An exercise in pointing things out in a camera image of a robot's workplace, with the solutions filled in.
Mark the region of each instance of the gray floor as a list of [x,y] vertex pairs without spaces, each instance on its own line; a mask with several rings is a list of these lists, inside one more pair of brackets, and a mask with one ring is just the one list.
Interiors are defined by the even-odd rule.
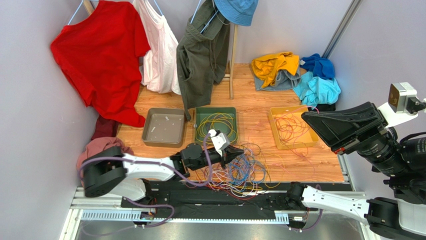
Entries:
[[[318,217],[310,214],[310,226]],[[126,221],[82,222],[90,234],[110,233],[128,226]],[[77,240],[363,240],[359,222],[338,214],[324,214],[319,224],[302,233],[271,224],[167,223],[154,228],[132,228],[120,233],[92,237],[79,234]]]

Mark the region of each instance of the folded yellow clothing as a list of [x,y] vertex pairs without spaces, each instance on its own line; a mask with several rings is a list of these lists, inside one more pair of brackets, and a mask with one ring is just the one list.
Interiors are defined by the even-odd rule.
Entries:
[[275,78],[279,70],[287,70],[295,75],[299,67],[299,56],[291,51],[268,54],[253,59],[251,69],[254,75],[263,81],[262,88],[275,85]]

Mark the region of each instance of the blue bucket hat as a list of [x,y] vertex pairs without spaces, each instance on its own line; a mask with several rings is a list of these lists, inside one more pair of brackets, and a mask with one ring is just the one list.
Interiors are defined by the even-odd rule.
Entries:
[[214,0],[219,12],[231,23],[250,26],[259,0]]

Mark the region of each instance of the clothes hanger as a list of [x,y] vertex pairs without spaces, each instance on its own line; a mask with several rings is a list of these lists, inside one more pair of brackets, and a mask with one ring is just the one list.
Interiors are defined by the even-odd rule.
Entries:
[[[77,12],[80,10],[80,8],[82,7],[82,5],[83,5],[83,2],[84,2],[85,0],[81,0],[81,2],[80,2],[80,4],[78,5],[78,7],[77,7],[77,10],[75,10],[75,12],[74,12],[74,14],[72,15],[72,17],[71,17],[71,19],[69,20],[69,22],[67,23],[67,25],[70,25],[71,24],[71,22],[73,21],[73,19],[74,19],[74,17],[76,16],[76,14],[77,14]],[[99,0],[89,0],[89,1],[91,1],[91,2],[99,2]],[[157,3],[157,1],[156,0],[154,0],[154,3],[155,3],[155,5],[157,6],[157,8],[158,8],[158,11],[160,12],[160,14],[161,14],[161,16],[164,16],[164,14],[163,14],[163,12],[161,11],[161,8],[160,8],[160,6],[158,5],[158,3]]]
[[199,1],[198,1],[198,5],[196,6],[196,9],[195,9],[194,15],[192,15],[191,24],[193,24],[195,14],[197,13],[198,8],[200,7],[200,3],[201,3],[201,0],[199,0]]
[[216,10],[216,12],[214,13],[214,15],[210,18],[210,20],[208,20],[207,24],[202,28],[201,30],[201,34],[204,32],[204,30],[206,30],[206,28],[210,25],[210,22],[216,17],[216,15],[218,14],[219,10]]
[[[77,10],[75,10],[75,12],[74,12],[74,14],[72,15],[72,17],[71,17],[71,19],[69,20],[69,22],[68,22],[68,24],[67,25],[70,25],[71,24],[71,22],[73,21],[73,19],[74,19],[74,17],[76,16],[76,14],[77,14],[77,12],[80,10],[80,8],[82,7],[82,5],[83,5],[83,2],[84,2],[85,0],[81,0],[81,2],[80,2],[80,5],[78,5],[78,7],[77,7]],[[91,2],[99,2],[99,0],[89,0],[89,1],[91,1]]]
[[159,7],[159,4],[157,3],[157,1],[156,1],[156,0],[154,0],[154,3],[155,3],[155,5],[157,6],[158,11],[160,12],[161,16],[164,16],[164,14],[163,14],[163,12],[161,11],[161,9],[160,9],[160,7]]

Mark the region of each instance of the white tank top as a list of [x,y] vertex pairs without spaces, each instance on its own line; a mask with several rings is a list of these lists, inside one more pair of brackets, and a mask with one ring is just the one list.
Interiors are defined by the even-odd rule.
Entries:
[[148,39],[149,50],[143,57],[142,84],[160,94],[181,94],[178,83],[176,48],[178,41],[164,16],[160,16],[148,0],[134,0]]

